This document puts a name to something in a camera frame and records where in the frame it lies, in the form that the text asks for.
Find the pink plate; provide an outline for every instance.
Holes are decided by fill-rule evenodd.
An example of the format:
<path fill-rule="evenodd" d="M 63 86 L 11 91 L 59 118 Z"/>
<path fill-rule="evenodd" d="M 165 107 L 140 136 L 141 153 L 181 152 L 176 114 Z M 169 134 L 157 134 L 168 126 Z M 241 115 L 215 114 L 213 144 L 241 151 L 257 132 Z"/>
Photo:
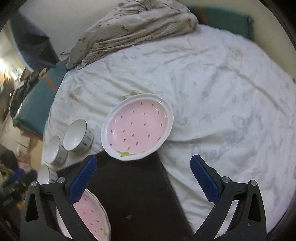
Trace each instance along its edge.
<path fill-rule="evenodd" d="M 137 160 L 156 151 L 167 139 L 173 111 L 154 94 L 139 94 L 122 101 L 108 115 L 101 132 L 107 153 L 119 160 Z"/>
<path fill-rule="evenodd" d="M 100 204 L 96 196 L 85 189 L 79 202 L 74 203 L 76 212 L 91 231 L 94 237 L 99 241 L 109 241 L 111 237 L 111 226 L 105 209 Z M 62 233 L 71 238 L 58 210 L 56 209 L 57 222 Z"/>

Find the bedsheet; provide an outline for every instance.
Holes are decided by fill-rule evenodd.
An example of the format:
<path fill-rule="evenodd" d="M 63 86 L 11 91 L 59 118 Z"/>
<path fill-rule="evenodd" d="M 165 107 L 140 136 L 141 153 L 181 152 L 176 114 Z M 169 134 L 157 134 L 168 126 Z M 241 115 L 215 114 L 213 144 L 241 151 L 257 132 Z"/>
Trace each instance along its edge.
<path fill-rule="evenodd" d="M 87 153 L 69 153 L 60 168 L 103 150 L 104 119 L 132 91 L 157 94 L 172 105 L 172 132 L 158 154 L 194 232 L 213 207 L 191 173 L 194 154 L 235 182 L 255 179 L 267 231 L 276 225 L 295 192 L 296 86 L 262 49 L 198 25 L 193 33 L 131 46 L 70 70 L 52 104 L 44 148 L 54 135 L 63 140 L 79 118 L 93 129 L 94 142 Z M 234 210 L 233 204 L 218 235 Z"/>

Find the orange stripe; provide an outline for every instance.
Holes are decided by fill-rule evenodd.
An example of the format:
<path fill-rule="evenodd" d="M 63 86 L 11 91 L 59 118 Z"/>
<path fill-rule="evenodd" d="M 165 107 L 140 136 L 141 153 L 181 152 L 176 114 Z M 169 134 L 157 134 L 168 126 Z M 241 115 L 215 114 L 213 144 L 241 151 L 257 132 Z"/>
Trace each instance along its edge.
<path fill-rule="evenodd" d="M 198 10 L 199 10 L 199 13 L 202 17 L 202 23 L 205 24 L 205 25 L 208 25 L 208 22 L 207 22 L 207 18 L 206 18 L 206 15 L 205 15 L 205 12 L 204 10 L 202 9 L 201 6 L 198 7 Z"/>
<path fill-rule="evenodd" d="M 54 86 L 54 84 L 52 83 L 52 80 L 48 77 L 47 74 L 43 75 L 42 78 L 44 78 L 46 80 L 46 82 L 49 84 L 50 88 L 52 89 L 53 92 L 57 92 L 57 88 Z"/>

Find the metal screw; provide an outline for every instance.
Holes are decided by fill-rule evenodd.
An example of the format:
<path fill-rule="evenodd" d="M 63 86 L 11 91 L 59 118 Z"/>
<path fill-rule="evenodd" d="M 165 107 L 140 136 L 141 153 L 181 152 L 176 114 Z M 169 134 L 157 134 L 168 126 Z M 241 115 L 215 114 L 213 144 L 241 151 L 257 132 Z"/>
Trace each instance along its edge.
<path fill-rule="evenodd" d="M 257 185 L 257 182 L 255 180 L 251 180 L 251 185 L 252 186 L 256 186 Z"/>
<path fill-rule="evenodd" d="M 230 178 L 229 177 L 222 177 L 222 181 L 225 182 L 225 183 L 229 183 Z"/>
<path fill-rule="evenodd" d="M 37 181 L 32 181 L 32 182 L 31 182 L 31 186 L 32 186 L 32 187 L 35 187 L 36 185 L 37 185 Z"/>
<path fill-rule="evenodd" d="M 64 181 L 65 181 L 64 177 L 59 177 L 57 180 L 58 183 L 63 183 Z"/>

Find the plate rim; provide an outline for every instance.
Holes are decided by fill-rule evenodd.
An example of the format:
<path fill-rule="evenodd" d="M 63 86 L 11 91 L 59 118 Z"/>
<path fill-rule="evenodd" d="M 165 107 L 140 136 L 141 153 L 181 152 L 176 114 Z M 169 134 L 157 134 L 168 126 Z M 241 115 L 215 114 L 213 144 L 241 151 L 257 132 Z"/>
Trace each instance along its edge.
<path fill-rule="evenodd" d="M 114 117 L 114 115 L 116 115 L 116 113 L 124 106 L 128 105 L 129 103 L 132 103 L 134 101 L 137 100 L 141 100 L 141 99 L 150 99 L 150 100 L 154 100 L 154 101 L 158 101 L 161 102 L 160 104 L 164 107 L 164 109 L 166 110 L 167 114 L 168 114 L 168 124 L 166 126 L 165 132 L 162 135 L 162 137 L 160 138 L 160 140 L 156 143 L 156 145 L 154 145 L 152 148 L 150 148 L 149 150 L 145 151 L 144 153 L 140 153 L 140 154 L 135 154 L 135 155 L 131 155 L 131 156 L 124 156 L 124 157 L 120 157 L 119 153 L 117 153 L 116 151 L 114 151 L 107 142 L 107 126 L 110 123 L 110 121 L 112 120 L 112 118 Z M 172 127 L 173 127 L 173 121 L 174 121 L 174 114 L 173 114 L 173 109 L 172 106 L 170 105 L 170 103 L 164 99 L 161 98 L 160 96 L 156 95 L 156 94 L 137 94 L 135 96 L 129 97 L 123 101 L 121 101 L 119 104 L 117 104 L 108 114 L 108 116 L 106 117 L 104 124 L 102 126 L 101 129 L 101 142 L 102 142 L 102 146 L 104 148 L 104 150 L 108 153 L 109 156 L 116 158 L 120 161 L 134 161 L 134 160 L 139 160 L 142 159 L 148 155 L 150 155 L 151 153 L 157 151 L 161 145 L 165 142 L 165 140 L 169 137 Z"/>

